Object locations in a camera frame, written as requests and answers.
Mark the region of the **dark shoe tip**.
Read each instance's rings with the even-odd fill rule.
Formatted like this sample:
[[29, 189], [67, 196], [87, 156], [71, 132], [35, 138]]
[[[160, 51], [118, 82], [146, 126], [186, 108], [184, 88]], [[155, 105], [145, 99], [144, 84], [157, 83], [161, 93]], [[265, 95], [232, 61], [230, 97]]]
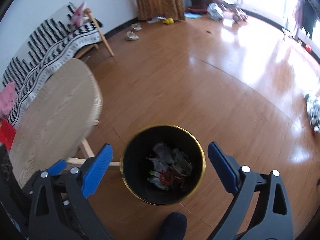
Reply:
[[179, 212], [173, 212], [163, 221], [156, 240], [183, 240], [186, 230], [186, 216]]

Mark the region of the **black gold-rimmed trash bin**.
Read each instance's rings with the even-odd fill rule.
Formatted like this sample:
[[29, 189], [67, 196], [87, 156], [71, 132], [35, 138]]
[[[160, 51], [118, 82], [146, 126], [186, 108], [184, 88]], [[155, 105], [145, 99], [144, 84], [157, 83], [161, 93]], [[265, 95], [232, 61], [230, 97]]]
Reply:
[[[192, 195], [206, 170], [206, 158], [198, 140], [179, 126], [152, 125], [138, 132], [128, 143], [120, 161], [127, 189], [151, 205], [172, 205]], [[183, 179], [161, 190], [147, 179], [150, 171], [171, 171]]]

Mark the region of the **pink jacket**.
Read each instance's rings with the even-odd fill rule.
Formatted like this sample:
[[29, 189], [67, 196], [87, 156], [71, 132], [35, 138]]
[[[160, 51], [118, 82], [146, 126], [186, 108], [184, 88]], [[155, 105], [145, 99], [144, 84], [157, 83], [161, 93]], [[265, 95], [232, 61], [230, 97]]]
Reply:
[[9, 116], [10, 112], [12, 111], [15, 100], [17, 98], [17, 93], [15, 88], [16, 88], [16, 83], [13, 81], [13, 82], [9, 82], [1, 91], [1, 94], [0, 94], [1, 120], [6, 119]]

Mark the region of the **red ball on floor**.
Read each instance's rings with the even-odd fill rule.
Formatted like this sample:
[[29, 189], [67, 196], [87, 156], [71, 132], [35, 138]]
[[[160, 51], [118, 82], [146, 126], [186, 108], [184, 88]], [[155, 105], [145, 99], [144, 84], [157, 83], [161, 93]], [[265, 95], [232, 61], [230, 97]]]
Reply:
[[305, 45], [305, 49], [306, 49], [306, 51], [307, 51], [308, 53], [311, 54], [312, 48], [311, 48], [311, 46], [310, 46], [309, 44], [306, 44], [306, 45]]

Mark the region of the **pink cartoon cushion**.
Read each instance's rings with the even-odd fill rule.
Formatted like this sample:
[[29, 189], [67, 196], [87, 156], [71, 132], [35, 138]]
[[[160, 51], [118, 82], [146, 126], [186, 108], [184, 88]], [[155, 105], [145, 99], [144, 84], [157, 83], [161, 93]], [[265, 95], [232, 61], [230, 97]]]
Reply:
[[77, 8], [76, 11], [73, 12], [71, 18], [71, 24], [75, 28], [80, 28], [84, 23], [84, 10], [86, 9], [86, 2], [83, 1]]

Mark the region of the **black white striped sofa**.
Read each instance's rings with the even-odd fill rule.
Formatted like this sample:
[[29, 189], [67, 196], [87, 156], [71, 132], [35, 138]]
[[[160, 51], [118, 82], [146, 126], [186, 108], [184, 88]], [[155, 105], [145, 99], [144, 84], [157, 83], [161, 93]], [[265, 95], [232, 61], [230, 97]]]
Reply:
[[63, 64], [85, 46], [101, 41], [92, 21], [78, 29], [72, 27], [75, 11], [73, 3], [62, 6], [30, 34], [9, 62], [2, 84], [16, 84], [17, 98], [7, 117], [13, 128], [18, 128], [31, 102]]

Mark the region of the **beige slipper far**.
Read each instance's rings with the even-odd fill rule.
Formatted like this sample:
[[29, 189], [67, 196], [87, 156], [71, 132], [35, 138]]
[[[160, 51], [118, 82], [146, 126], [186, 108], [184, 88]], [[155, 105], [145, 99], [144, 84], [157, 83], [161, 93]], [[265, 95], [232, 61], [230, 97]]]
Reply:
[[131, 25], [131, 29], [133, 31], [141, 31], [142, 30], [142, 27], [139, 25], [139, 24], [132, 24]]

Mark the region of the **round wooden table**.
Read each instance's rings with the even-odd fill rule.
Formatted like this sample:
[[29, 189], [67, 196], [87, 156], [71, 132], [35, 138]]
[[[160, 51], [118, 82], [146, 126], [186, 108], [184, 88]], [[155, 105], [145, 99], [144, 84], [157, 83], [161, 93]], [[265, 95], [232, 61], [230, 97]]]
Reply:
[[78, 150], [85, 158], [94, 157], [86, 138], [97, 126], [102, 107], [99, 85], [88, 66], [79, 59], [67, 61], [41, 88], [17, 129], [9, 158], [19, 187], [59, 160], [82, 165], [75, 158]]

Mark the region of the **yellow toy on floor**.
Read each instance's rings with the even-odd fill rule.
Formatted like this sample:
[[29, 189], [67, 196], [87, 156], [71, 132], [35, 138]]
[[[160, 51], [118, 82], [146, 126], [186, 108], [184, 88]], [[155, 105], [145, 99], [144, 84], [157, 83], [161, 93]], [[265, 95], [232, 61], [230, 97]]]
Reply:
[[175, 23], [172, 18], [165, 18], [162, 22], [167, 25]]

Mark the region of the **white plastic bag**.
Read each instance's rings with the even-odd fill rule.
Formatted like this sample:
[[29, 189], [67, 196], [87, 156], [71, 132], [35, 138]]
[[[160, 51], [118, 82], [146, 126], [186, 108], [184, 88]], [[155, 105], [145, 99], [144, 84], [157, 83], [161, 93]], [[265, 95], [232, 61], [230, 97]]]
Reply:
[[207, 7], [207, 15], [211, 20], [223, 21], [224, 14], [216, 3], [210, 3]]

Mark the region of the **red ribbon scrap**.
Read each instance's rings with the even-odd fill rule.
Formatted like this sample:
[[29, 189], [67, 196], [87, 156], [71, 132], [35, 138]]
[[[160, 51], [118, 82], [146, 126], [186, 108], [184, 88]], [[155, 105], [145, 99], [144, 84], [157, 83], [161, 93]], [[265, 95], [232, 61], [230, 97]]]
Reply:
[[166, 186], [172, 186], [174, 184], [180, 184], [183, 179], [173, 174], [171, 171], [162, 172], [159, 177], [160, 182]]

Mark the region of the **pink toy stroller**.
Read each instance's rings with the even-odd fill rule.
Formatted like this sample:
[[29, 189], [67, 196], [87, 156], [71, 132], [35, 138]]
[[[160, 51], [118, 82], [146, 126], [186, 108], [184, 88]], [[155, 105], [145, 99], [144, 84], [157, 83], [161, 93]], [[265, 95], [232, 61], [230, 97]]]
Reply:
[[216, 0], [216, 2], [222, 11], [231, 11], [233, 13], [232, 19], [235, 23], [247, 21], [248, 15], [241, 8], [243, 0], [236, 0], [235, 3], [228, 3], [225, 0]]

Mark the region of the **green white carton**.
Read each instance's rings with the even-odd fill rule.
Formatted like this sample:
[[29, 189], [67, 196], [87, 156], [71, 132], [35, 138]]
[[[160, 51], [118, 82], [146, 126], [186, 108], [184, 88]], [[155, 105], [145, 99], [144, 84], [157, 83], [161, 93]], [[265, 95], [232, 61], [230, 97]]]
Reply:
[[170, 182], [167, 181], [164, 177], [164, 173], [159, 173], [157, 171], [150, 171], [150, 177], [147, 179], [148, 182], [155, 185], [161, 190], [168, 190]]

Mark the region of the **clothes drying rack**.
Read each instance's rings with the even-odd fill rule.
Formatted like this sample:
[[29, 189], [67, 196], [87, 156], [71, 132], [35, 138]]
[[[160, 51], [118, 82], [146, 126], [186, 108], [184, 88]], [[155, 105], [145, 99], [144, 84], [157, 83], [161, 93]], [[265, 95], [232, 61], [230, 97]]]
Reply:
[[301, 31], [312, 39], [317, 20], [317, 14], [308, 0], [286, 0], [285, 24], [282, 31], [288, 37], [297, 41]]

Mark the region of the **crumpled bag on floor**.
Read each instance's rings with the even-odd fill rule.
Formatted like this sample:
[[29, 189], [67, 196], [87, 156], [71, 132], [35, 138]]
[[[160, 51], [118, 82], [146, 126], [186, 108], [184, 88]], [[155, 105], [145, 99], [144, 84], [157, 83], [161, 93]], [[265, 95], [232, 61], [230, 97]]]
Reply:
[[312, 129], [312, 133], [319, 134], [319, 113], [320, 113], [319, 98], [316, 96], [311, 96], [310, 94], [306, 94], [305, 101], [306, 101], [306, 112], [308, 115], [308, 120]]

